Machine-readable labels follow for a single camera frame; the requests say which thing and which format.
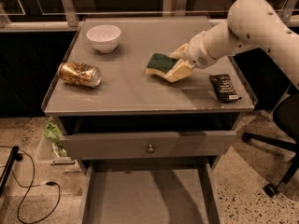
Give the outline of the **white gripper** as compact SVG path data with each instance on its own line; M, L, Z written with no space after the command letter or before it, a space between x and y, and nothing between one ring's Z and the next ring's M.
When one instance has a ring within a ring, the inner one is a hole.
M171 58L178 61L164 76L167 81L173 83L182 80L192 74L194 67L206 69L216 63L217 60L212 58L206 50L204 43L205 33L201 32L195 35L188 44L183 44L170 54Z

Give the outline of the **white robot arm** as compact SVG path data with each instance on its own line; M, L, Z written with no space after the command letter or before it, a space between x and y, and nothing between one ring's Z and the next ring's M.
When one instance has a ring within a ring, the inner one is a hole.
M265 0L237 0L227 20L195 35L171 57L177 63L165 79L176 82L205 69L224 56L262 49L290 82L299 85L299 35L290 30Z

